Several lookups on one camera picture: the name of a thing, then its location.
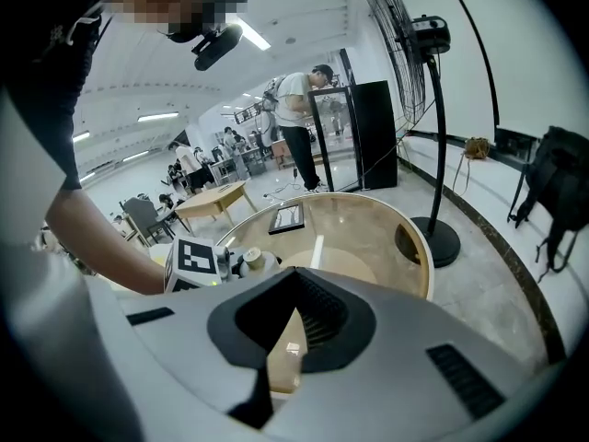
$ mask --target ceiling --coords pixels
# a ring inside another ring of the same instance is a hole
[[[236,97],[280,74],[281,68],[349,46],[355,37],[355,1],[249,0],[247,12],[239,15],[271,48],[263,52],[243,38],[206,72],[194,69],[191,47],[198,41],[177,44],[115,16],[75,110],[75,134],[91,134],[75,144],[80,177],[105,163],[112,166],[161,149],[214,105],[251,104],[254,99],[248,103]],[[287,44],[288,39],[295,42]],[[169,111],[178,111],[179,117],[137,122],[139,116]]]

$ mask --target black pants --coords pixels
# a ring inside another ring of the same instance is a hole
[[[201,189],[204,184],[209,181],[208,175],[211,175],[210,172],[206,169],[198,169],[196,172],[192,172],[188,174],[189,184],[191,186],[192,192],[196,189]]]
[[[291,151],[294,163],[305,181],[305,188],[307,190],[316,189],[320,178],[315,172],[309,131],[300,126],[281,126],[280,129],[283,132],[284,141]]]

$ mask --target fluorescent light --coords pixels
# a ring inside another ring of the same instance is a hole
[[[162,113],[162,114],[150,114],[148,116],[140,116],[137,118],[138,122],[152,122],[155,120],[165,120],[166,118],[176,118],[178,116],[178,112],[175,111],[173,113]]]
[[[264,40],[254,28],[252,28],[248,23],[246,23],[240,17],[237,18],[236,23],[243,29],[244,37],[248,38],[251,42],[253,42],[256,46],[258,46],[263,51],[270,49],[271,45]]]
[[[135,154],[134,156],[130,156],[130,157],[124,158],[122,161],[123,162],[127,162],[128,160],[132,160],[134,158],[138,158],[140,156],[144,156],[147,153],[149,153],[149,151],[140,152],[139,154]]]
[[[88,137],[90,137],[90,131],[85,131],[84,133],[77,134],[77,135],[73,136],[72,142],[77,143],[78,141],[81,141],[82,139],[88,139]]]
[[[80,182],[85,181],[85,180],[88,180],[90,177],[94,177],[95,175],[96,175],[96,172],[89,173],[85,177],[82,177],[80,179]]]

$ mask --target sneaker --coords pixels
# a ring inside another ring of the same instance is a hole
[[[323,183],[321,180],[319,181],[319,183],[317,184],[317,187],[315,187],[313,190],[307,190],[306,193],[307,194],[313,194],[313,193],[327,193],[329,192],[329,186],[327,186],[325,183]]]

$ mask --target round table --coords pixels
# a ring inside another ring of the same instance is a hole
[[[295,204],[303,207],[305,227],[270,235],[276,210]],[[417,263],[400,252],[399,238],[412,245]],[[433,292],[432,256],[420,230],[399,210],[358,194],[312,194],[275,204],[237,225],[218,242],[227,244],[272,252],[283,260],[283,268],[318,268],[424,299],[430,299]],[[273,391],[296,389],[305,352],[305,333],[295,311],[269,355]]]

